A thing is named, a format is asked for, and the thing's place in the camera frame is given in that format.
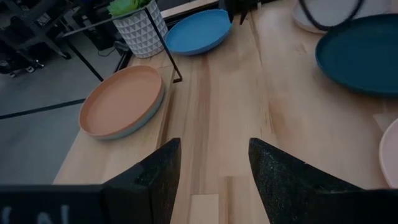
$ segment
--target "pink plate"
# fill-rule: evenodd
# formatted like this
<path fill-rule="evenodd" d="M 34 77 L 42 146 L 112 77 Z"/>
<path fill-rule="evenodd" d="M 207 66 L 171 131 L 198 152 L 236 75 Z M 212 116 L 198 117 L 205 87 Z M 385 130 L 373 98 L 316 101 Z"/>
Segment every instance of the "pink plate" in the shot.
<path fill-rule="evenodd" d="M 379 159 L 388 185 L 398 189 L 398 119 L 387 128 L 381 139 Z"/>

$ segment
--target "plant pot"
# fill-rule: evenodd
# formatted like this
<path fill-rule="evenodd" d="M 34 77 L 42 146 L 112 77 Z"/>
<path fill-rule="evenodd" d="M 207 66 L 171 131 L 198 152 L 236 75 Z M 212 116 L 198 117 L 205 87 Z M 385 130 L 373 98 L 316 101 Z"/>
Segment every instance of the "plant pot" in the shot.
<path fill-rule="evenodd" d="M 165 37 L 168 29 L 155 0 L 145 7 L 148 8 L 162 37 Z M 164 49 L 145 11 L 124 19 L 116 19 L 113 23 L 136 57 L 151 57 Z"/>

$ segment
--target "plate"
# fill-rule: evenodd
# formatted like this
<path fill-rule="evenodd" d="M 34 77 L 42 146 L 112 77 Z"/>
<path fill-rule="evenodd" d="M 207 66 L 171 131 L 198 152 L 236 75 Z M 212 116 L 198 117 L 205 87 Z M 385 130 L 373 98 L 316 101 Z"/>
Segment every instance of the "plate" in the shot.
<path fill-rule="evenodd" d="M 351 14 L 358 0 L 305 0 L 305 2 L 316 21 L 324 26 L 335 26 Z M 384 14 L 390 6 L 391 0 L 365 0 L 354 18 Z M 293 8 L 293 18 L 299 27 L 307 31 L 325 33 L 311 24 L 298 1 Z"/>
<path fill-rule="evenodd" d="M 150 66 L 122 69 L 103 81 L 80 110 L 80 128 L 97 139 L 117 139 L 138 130 L 159 109 L 162 77 Z"/>
<path fill-rule="evenodd" d="M 398 188 L 398 119 L 384 133 L 379 150 L 381 170 L 391 188 Z"/>
<path fill-rule="evenodd" d="M 334 81 L 372 95 L 398 96 L 398 14 L 355 19 L 329 31 L 315 50 Z"/>
<path fill-rule="evenodd" d="M 166 44 L 176 54 L 200 54 L 225 40 L 231 28 L 232 24 L 225 10 L 207 10 L 189 16 L 175 25 L 166 36 Z"/>

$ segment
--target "green plant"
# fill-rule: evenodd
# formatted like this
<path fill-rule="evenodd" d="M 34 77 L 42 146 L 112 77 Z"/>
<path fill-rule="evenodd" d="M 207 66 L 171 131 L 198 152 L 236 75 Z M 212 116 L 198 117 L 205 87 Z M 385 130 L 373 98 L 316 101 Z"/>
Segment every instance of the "green plant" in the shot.
<path fill-rule="evenodd" d="M 112 16 L 121 16 L 144 7 L 149 2 L 150 0 L 115 0 L 108 6 L 108 11 Z"/>

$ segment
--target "plate rim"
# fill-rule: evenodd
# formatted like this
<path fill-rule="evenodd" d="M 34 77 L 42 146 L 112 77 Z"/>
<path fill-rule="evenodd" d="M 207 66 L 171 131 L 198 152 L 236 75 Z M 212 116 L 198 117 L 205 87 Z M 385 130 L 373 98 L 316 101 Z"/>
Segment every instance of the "plate rim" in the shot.
<path fill-rule="evenodd" d="M 381 19 L 383 17 L 393 17 L 395 19 L 398 19 L 398 14 L 378 14 L 378 15 L 373 15 L 373 16 L 366 16 L 366 17 L 361 17 L 358 19 L 354 19 L 351 22 L 347 22 L 345 24 L 342 24 L 331 31 L 327 32 L 319 41 L 317 46 L 315 47 L 315 60 L 317 61 L 317 65 L 321 69 L 321 71 L 330 79 L 333 81 L 349 88 L 350 90 L 354 90 L 360 93 L 367 93 L 371 95 L 377 95 L 377 96 L 398 96 L 398 90 L 396 91 L 375 91 L 374 89 L 371 88 L 363 88 L 361 86 L 353 85 L 352 83 L 344 82 L 342 79 L 337 79 L 333 75 L 330 75 L 329 71 L 325 69 L 323 64 L 320 62 L 320 54 L 322 52 L 322 48 L 326 46 L 328 41 L 333 38 L 334 35 L 337 35 L 338 33 L 344 32 L 345 30 L 348 29 L 348 27 L 351 26 L 358 26 L 358 24 L 363 24 L 366 23 L 367 21 L 372 21 L 375 19 Z"/>
<path fill-rule="evenodd" d="M 145 110 L 145 112 L 143 112 L 143 113 L 138 117 L 138 119 L 136 119 L 134 122 L 128 124 L 127 126 L 121 128 L 121 129 L 119 129 L 119 130 L 113 131 L 113 132 L 111 132 L 111 133 L 106 133 L 106 134 L 92 133 L 91 131 L 88 131 L 88 130 L 86 129 L 86 126 L 85 126 L 85 125 L 82 125 L 82 119 L 83 119 L 83 117 L 82 117 L 82 112 L 83 112 L 83 110 L 84 110 L 84 111 L 88 111 L 88 109 L 89 109 L 90 107 L 88 107 L 87 104 L 88 104 L 90 101 L 95 100 L 95 99 L 94 99 L 94 96 L 93 96 L 93 93 L 96 92 L 96 91 L 99 91 L 98 89 L 101 88 L 102 86 L 107 85 L 107 82 L 115 81 L 115 80 L 119 79 L 121 76 L 126 75 L 126 74 L 125 74 L 126 71 L 135 70 L 135 69 L 139 69 L 139 68 L 148 68 L 149 70 L 152 70 L 153 76 L 159 78 L 159 80 L 160 80 L 160 87 L 159 87 L 159 90 L 158 90 L 158 92 L 157 92 L 157 96 L 156 96 L 154 102 L 151 103 L 150 107 L 148 107 L 148 108 Z M 122 133 L 122 132 L 127 131 L 128 129 L 132 128 L 137 122 L 139 122 L 143 117 L 145 117 L 145 115 L 148 113 L 148 111 L 150 111 L 150 110 L 154 107 L 155 102 L 157 101 L 157 99 L 159 98 L 159 96 L 160 96 L 161 93 L 162 93 L 162 87 L 163 87 L 163 85 L 164 85 L 164 84 L 163 84 L 162 76 L 160 75 L 159 71 L 158 71 L 156 68 L 154 68 L 154 67 L 152 67 L 152 66 L 149 66 L 149 65 L 135 65 L 135 66 L 130 66 L 130 67 L 127 67 L 127 68 L 124 68 L 124 69 L 121 69 L 121 70 L 115 72 L 115 73 L 112 74 L 110 77 L 108 77 L 108 78 L 105 79 L 103 82 L 101 82 L 96 88 L 94 88 L 94 90 L 90 92 L 90 94 L 87 96 L 86 100 L 85 100 L 84 103 L 82 104 L 82 106 L 81 106 L 81 108 L 80 108 L 80 112 L 79 112 L 79 118 L 78 118 L 80 128 L 81 128 L 82 130 L 84 130 L 84 132 L 87 133 L 88 135 L 90 135 L 90 136 L 92 136 L 92 137 L 94 137 L 94 138 L 99 138 L 99 139 L 107 138 L 107 137 L 114 136 L 114 135 L 116 135 L 116 134 L 119 134 L 119 133 Z"/>
<path fill-rule="evenodd" d="M 183 22 L 186 22 L 187 20 L 192 19 L 192 18 L 197 17 L 197 16 L 200 16 L 200 15 L 202 15 L 202 14 L 209 13 L 209 12 L 211 12 L 211 11 L 223 12 L 223 13 L 225 13 L 225 14 L 228 16 L 228 12 L 225 11 L 224 9 L 208 9 L 208 10 L 204 10 L 204 11 L 202 11 L 202 12 L 198 12 L 198 13 L 192 14 L 191 16 L 188 16 L 188 17 L 184 18 L 183 20 L 181 20 L 180 22 L 178 22 L 177 24 L 175 24 L 175 25 L 169 30 L 169 32 L 167 33 L 167 35 L 166 35 L 166 37 L 165 37 L 165 43 L 166 43 L 167 47 L 169 48 L 169 50 L 170 50 L 171 52 L 173 52 L 173 53 L 176 53 L 176 54 L 185 54 L 185 55 L 186 55 L 186 54 L 189 54 L 190 52 L 194 52 L 194 51 L 196 51 L 196 50 L 199 50 L 199 49 L 192 49 L 192 50 L 186 50 L 186 51 L 174 50 L 173 48 L 171 48 L 171 47 L 169 46 L 169 35 L 170 35 L 172 32 L 175 32 L 174 30 L 177 29 L 177 27 L 180 26 Z M 228 33 L 231 31 L 231 28 L 232 28 L 232 23 L 229 24 L 228 31 L 227 31 L 225 34 L 223 34 L 221 37 L 219 37 L 219 38 L 217 39 L 217 41 L 215 41 L 215 42 L 220 41 L 220 39 L 222 39 L 223 37 L 225 37 L 226 35 L 228 35 Z"/>

